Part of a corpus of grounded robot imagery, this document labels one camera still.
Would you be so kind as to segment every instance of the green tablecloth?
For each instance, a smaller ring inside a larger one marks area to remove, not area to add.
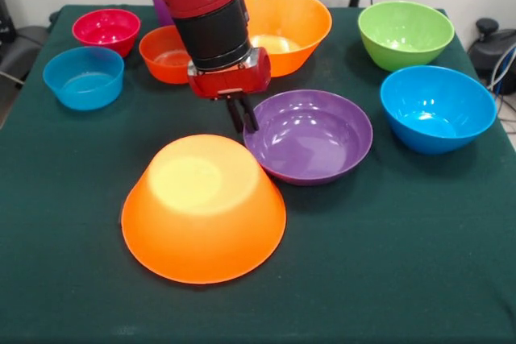
[[[150,7],[129,6],[140,37]],[[150,159],[181,136],[238,139],[222,103],[152,79],[137,49],[124,91],[103,110],[62,107],[46,63],[77,46],[63,9],[0,131],[0,342],[491,343],[516,340],[516,157],[499,122],[449,155],[406,150],[378,89],[385,72],[360,42],[357,9],[295,74],[265,95],[324,89],[358,103],[375,139],[334,184],[278,182],[288,223],[274,255],[216,286],[162,280],[126,249],[125,196]],[[435,62],[473,74],[457,38]]]

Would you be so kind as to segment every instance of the purple bowl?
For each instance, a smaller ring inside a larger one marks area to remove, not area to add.
[[[255,108],[260,130],[243,131],[248,150],[270,174],[295,185],[333,181],[369,152],[368,116],[344,97],[321,90],[277,94]]]
[[[158,17],[158,21],[162,27],[164,26],[172,26],[174,21],[172,16],[170,16],[169,9],[163,0],[152,0],[154,3],[154,10],[156,11],[156,15]]]

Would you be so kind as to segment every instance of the blue bowl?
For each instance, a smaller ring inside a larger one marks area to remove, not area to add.
[[[123,59],[109,48],[74,48],[47,63],[43,79],[74,110],[102,108],[122,92]]]
[[[497,115],[493,98],[480,82],[449,68],[398,70],[385,79],[380,97],[394,134],[425,155],[472,142]]]

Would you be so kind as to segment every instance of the red bowl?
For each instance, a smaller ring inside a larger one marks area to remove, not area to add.
[[[141,27],[138,16],[114,8],[82,15],[72,27],[75,39],[85,46],[100,46],[127,56],[135,45]]]

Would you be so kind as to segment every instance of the plastic bowl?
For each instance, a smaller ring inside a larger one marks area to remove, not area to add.
[[[146,34],[139,43],[139,53],[156,79],[167,84],[188,83],[190,56],[177,27],[160,27]]]
[[[43,79],[57,99],[75,110],[94,110],[122,92],[123,59],[109,48],[74,48],[52,58]]]
[[[247,149],[215,135],[163,148],[127,197],[122,232],[159,276],[212,284],[263,263],[285,231],[280,192]]]
[[[333,181],[354,168],[372,144],[364,111],[320,90],[280,93],[255,108],[257,132],[243,141],[272,175],[295,185]]]
[[[390,72],[430,63],[455,34],[446,16],[414,2],[377,3],[362,11],[358,25],[372,60]]]
[[[330,32],[330,11],[319,0],[244,1],[251,43],[267,49],[272,77],[298,70]]]
[[[470,143],[497,115],[481,83],[449,68],[399,70],[385,79],[380,96],[394,134],[410,149],[427,155]]]
[[[161,26],[172,26],[174,21],[172,16],[170,16],[170,11],[164,0],[152,0],[154,4],[154,11],[156,12],[156,16],[158,17],[158,21]]]
[[[135,45],[141,22],[130,11],[114,8],[82,15],[72,27],[75,39],[85,46],[100,46],[127,56]]]

